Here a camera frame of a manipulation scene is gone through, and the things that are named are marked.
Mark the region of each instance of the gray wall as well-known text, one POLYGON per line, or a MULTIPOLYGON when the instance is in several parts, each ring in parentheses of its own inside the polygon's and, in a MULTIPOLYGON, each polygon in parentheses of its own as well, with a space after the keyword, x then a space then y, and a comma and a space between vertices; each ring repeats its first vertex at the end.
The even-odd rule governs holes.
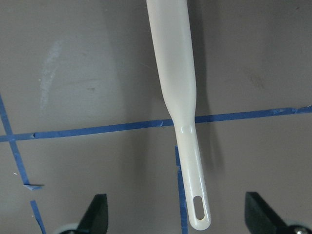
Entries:
MULTIPOLYGON (((312 103, 312 2, 194 0, 196 115, 312 103)), ((13 132, 166 119, 144 0, 2 0, 0 93, 13 132)), ((244 194, 311 224, 311 114, 197 124, 210 229, 247 234, 244 194)), ((173 127, 0 143, 0 230, 48 234, 107 193, 109 234, 179 234, 173 127)))

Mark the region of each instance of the blue painter's tape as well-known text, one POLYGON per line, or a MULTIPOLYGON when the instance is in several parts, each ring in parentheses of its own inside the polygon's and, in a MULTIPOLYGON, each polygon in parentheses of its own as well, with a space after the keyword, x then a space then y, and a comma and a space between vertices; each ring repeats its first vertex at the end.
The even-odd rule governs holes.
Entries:
POLYGON ((183 184, 183 176, 181 171, 181 163, 179 157, 179 151, 177 146, 175 147, 175 161, 178 166, 177 172, 177 184, 179 189, 179 201, 180 201, 180 216, 181 216, 181 230, 182 234, 188 234, 188 224, 187 224, 187 209, 186 209, 186 198, 185 198, 185 190, 183 184))
POLYGON ((37 223, 39 224, 39 227, 41 229, 42 234, 46 234, 47 232, 45 231, 45 227, 44 227, 44 224, 43 224, 43 221, 42 221, 42 218, 41 218, 39 208, 38 208, 36 201, 35 200, 31 201, 30 205, 31 205, 31 208, 33 209, 35 219, 36 219, 37 223))
POLYGON ((12 128, 11 128, 11 125, 10 125, 10 122, 9 122, 9 118, 7 116, 7 113, 6 113, 6 110, 5 110, 5 107, 4 107, 1 95, 0 95, 0 116, 1 116, 3 127, 4 127, 4 130, 5 130, 5 133, 6 133, 5 138, 10 143, 11 151, 13 153, 14 160, 15 160, 16 166, 17 166, 17 168, 19 170, 19 174, 20 174, 20 177, 21 177, 21 179, 23 181, 23 184, 27 185, 27 186, 33 187, 32 190, 40 189, 41 186, 36 186, 36 185, 30 185, 29 184, 29 179, 28 179, 25 167, 24 167, 24 163, 23 163, 23 160, 21 159, 20 151, 19 151, 18 146, 16 144, 15 135, 13 135, 12 128))
MULTIPOLYGON (((207 123, 207 122, 284 116, 284 115, 305 114, 305 113, 312 113, 312 106, 303 107, 300 109, 279 108, 279 109, 219 114, 219 115, 210 115, 210 116, 197 116, 195 117, 195 123, 207 123)), ((3 117, 1 115, 1 118, 4 119, 4 122, 7 122, 6 114, 3 115, 3 117)), ((11 141, 11 140, 33 140, 33 139, 45 139, 45 138, 57 138, 57 137, 73 137, 73 136, 81 136, 81 135, 126 131, 126 130, 140 129, 140 128, 166 127, 166 126, 173 126, 172 119, 151 120, 151 121, 144 121, 144 122, 124 123, 124 124, 116 124, 116 125, 108 125, 108 126, 92 127, 92 128, 72 129, 72 130, 64 130, 64 131, 24 133, 24 134, 15 134, 15 135, 7 134, 7 136, 0 136, 0 142, 11 141)))
POLYGON ((4 107, 1 95, 0 95, 0 116, 1 116, 1 120, 2 120, 2 123, 3 123, 3 127, 4 127, 4 130, 5 130, 5 133, 7 135, 9 135, 9 136, 13 135, 13 132, 12 132, 12 129, 11 129, 11 125, 10 125, 8 116, 6 114, 5 107, 4 107))

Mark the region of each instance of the black plastic piece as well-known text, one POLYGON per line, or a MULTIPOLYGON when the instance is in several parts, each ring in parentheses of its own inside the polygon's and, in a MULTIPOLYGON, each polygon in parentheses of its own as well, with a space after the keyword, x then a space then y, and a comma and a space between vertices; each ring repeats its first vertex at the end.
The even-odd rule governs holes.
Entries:
POLYGON ((251 234, 296 234, 295 228, 288 226, 278 214, 256 192, 247 192, 245 196, 245 222, 251 234))
POLYGON ((77 234, 106 234, 108 228, 108 205, 106 194, 95 195, 80 221, 77 234))

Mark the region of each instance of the hanging hole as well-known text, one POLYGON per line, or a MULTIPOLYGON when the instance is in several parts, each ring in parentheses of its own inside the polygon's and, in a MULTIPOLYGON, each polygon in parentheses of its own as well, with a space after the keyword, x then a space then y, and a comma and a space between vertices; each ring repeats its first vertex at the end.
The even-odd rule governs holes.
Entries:
POLYGON ((202 220, 205 217, 203 200, 200 196, 193 198, 196 218, 202 220))

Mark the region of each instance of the scratch mark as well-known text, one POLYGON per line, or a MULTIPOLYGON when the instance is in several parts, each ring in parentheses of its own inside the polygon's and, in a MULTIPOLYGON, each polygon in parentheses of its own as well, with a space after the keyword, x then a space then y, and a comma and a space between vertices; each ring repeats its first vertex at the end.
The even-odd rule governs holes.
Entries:
POLYGON ((151 68, 150 66, 144 64, 143 62, 139 62, 141 65, 143 65, 144 67, 147 67, 148 69, 150 69, 151 71, 155 72, 157 74, 157 71, 155 71, 153 68, 151 68))
POLYGON ((55 77, 55 71, 57 70, 57 59, 62 50, 62 41, 57 40, 54 42, 49 50, 48 57, 43 64, 42 78, 40 80, 41 98, 40 98, 40 109, 43 110, 49 99, 49 92, 52 85, 52 81, 55 77))

